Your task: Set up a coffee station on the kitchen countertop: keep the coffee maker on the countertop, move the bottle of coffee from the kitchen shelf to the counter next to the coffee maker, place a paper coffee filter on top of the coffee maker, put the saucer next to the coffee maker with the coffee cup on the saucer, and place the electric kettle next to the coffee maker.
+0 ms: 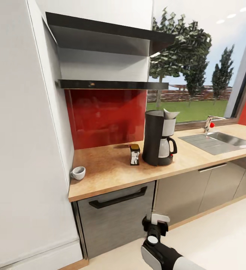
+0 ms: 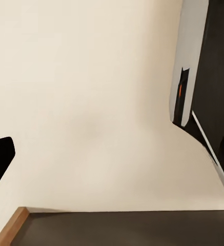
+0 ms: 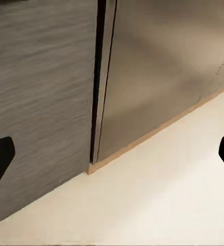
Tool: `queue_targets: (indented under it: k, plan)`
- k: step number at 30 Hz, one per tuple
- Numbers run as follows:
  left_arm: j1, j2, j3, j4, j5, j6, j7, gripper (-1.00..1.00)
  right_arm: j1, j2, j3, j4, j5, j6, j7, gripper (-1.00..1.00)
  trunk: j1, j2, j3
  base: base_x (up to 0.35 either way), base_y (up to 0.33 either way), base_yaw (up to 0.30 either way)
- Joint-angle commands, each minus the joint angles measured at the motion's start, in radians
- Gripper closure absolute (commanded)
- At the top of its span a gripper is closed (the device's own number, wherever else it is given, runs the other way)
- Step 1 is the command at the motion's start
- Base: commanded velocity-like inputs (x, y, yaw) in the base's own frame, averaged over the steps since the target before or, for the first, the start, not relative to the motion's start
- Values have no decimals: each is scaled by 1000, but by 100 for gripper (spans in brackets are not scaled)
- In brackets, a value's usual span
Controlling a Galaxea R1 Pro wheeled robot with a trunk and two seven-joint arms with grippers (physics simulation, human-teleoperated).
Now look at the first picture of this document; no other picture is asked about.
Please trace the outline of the coffee cup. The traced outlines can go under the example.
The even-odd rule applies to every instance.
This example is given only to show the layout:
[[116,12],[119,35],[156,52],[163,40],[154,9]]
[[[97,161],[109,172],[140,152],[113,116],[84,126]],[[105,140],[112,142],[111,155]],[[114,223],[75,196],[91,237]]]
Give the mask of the coffee cup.
[[79,166],[76,167],[71,173],[70,176],[77,180],[82,180],[85,176],[86,169],[85,167]]

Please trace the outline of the bottle of coffee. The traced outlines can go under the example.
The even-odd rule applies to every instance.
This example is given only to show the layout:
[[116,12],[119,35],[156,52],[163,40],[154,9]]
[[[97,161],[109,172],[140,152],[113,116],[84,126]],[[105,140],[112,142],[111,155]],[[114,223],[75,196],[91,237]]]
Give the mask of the bottle of coffee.
[[139,153],[140,153],[140,148],[138,144],[131,144],[130,146],[130,152],[131,152],[131,156],[130,156],[130,165],[140,165],[139,164]]

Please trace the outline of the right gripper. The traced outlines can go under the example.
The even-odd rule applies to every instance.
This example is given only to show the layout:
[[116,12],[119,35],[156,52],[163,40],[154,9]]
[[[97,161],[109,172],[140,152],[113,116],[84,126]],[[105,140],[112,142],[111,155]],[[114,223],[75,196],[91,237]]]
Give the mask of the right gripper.
[[142,220],[142,226],[144,227],[144,231],[148,232],[151,229],[156,230],[160,236],[165,236],[165,233],[168,232],[168,224],[163,222],[158,222],[157,225],[151,223],[151,220],[147,220],[145,216]]

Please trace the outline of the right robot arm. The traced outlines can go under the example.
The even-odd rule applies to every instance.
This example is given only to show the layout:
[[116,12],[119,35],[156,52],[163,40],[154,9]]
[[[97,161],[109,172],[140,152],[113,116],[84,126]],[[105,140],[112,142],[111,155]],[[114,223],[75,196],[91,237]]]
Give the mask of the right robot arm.
[[205,270],[198,264],[180,255],[174,248],[160,243],[161,236],[168,232],[168,216],[151,214],[151,220],[145,216],[142,220],[147,239],[141,246],[143,260],[153,270]]

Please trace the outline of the paper coffee filter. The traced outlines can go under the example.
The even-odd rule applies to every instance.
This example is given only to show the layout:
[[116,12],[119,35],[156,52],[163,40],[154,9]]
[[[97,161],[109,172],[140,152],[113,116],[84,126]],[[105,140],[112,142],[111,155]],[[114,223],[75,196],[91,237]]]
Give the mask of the paper coffee filter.
[[165,109],[164,110],[164,119],[165,120],[173,120],[178,114],[179,112],[168,112]]

